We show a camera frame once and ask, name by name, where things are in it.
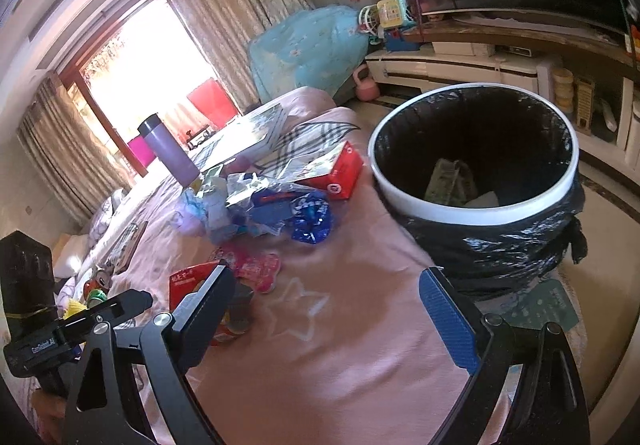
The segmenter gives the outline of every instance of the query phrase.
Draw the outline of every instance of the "purple water bottle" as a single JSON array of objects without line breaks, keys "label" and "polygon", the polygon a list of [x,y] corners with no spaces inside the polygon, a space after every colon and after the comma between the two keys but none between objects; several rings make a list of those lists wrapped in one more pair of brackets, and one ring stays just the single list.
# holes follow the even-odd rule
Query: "purple water bottle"
[{"label": "purple water bottle", "polygon": [[138,132],[180,185],[188,187],[200,175],[196,165],[158,115],[153,114],[142,122]]}]

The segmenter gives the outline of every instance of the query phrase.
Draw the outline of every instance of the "sunlight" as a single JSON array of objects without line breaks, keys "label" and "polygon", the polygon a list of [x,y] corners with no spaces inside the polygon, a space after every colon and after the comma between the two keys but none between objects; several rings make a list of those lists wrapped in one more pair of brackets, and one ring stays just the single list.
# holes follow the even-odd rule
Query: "sunlight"
[{"label": "sunlight", "polygon": [[108,70],[89,78],[92,94],[125,141],[153,113],[162,115],[215,77],[166,0],[154,0],[127,21],[124,46]]}]

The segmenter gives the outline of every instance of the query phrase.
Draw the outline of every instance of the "cardboard box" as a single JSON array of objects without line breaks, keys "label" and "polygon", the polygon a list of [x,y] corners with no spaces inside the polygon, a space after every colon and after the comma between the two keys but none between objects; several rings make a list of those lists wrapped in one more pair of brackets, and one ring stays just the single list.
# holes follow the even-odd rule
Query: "cardboard box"
[{"label": "cardboard box", "polygon": [[286,181],[324,190],[329,199],[346,200],[351,197],[363,164],[358,151],[349,142],[341,142],[298,170],[292,168]]}]

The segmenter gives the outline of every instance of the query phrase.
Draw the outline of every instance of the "trash can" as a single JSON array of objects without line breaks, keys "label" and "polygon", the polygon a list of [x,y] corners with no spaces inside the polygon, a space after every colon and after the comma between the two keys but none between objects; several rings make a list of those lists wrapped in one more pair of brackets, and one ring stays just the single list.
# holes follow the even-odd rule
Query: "trash can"
[{"label": "trash can", "polygon": [[[569,120],[514,86],[472,83],[416,97],[380,122],[369,158],[388,209],[462,293],[497,297],[558,266],[569,244],[586,255],[575,215],[578,141]],[[424,200],[442,158],[464,162],[497,207]]]}]

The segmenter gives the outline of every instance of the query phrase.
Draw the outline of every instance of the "white cabinet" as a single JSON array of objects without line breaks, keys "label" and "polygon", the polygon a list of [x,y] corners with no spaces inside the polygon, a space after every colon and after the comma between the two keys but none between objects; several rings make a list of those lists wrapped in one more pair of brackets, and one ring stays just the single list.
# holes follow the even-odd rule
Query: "white cabinet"
[{"label": "white cabinet", "polygon": [[[497,53],[492,56],[444,55],[436,54],[429,45],[424,45],[419,51],[380,50],[366,57],[369,71],[376,82],[411,86],[423,92],[461,82],[496,82],[539,93],[539,90],[552,87],[552,83],[543,82],[539,85],[538,81],[539,78],[545,78],[543,75],[548,74],[538,73],[538,67],[544,67],[547,59],[510,53]],[[624,78],[622,114],[615,143],[583,133],[578,133],[578,142],[582,151],[602,160],[609,167],[640,184],[640,168],[636,168],[635,164],[630,165],[628,156],[627,162],[625,161],[632,122],[633,94],[633,82]]]}]

